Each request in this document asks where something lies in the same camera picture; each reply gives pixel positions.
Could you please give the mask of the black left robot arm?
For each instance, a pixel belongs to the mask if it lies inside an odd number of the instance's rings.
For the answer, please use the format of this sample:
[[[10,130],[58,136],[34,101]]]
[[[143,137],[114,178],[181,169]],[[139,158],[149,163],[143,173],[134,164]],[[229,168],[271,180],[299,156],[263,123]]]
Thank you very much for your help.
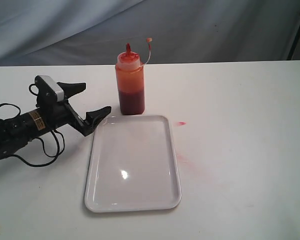
[[[17,158],[30,167],[40,168],[51,165],[65,150],[65,141],[59,141],[58,128],[69,125],[83,136],[92,134],[99,123],[112,111],[111,106],[87,112],[81,118],[69,103],[69,98],[83,92],[86,83],[62,83],[36,79],[36,109],[21,113],[8,119],[0,119],[0,160]],[[50,155],[51,161],[44,164],[33,164],[26,161],[16,152],[32,140],[43,141],[43,135],[51,133],[56,142],[56,153]]]

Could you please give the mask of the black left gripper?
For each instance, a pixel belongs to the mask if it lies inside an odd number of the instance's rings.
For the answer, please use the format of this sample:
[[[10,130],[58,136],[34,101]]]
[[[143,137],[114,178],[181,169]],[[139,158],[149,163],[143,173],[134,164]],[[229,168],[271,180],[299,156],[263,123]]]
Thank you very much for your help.
[[[70,125],[83,136],[88,136],[93,132],[93,125],[98,125],[112,111],[111,106],[105,106],[99,110],[86,112],[85,119],[80,117],[72,108],[68,100],[74,95],[83,92],[87,84],[57,82],[64,92],[64,100],[60,102],[49,102],[43,96],[37,96],[36,106],[40,112],[44,123],[50,129],[56,130],[64,125]]]

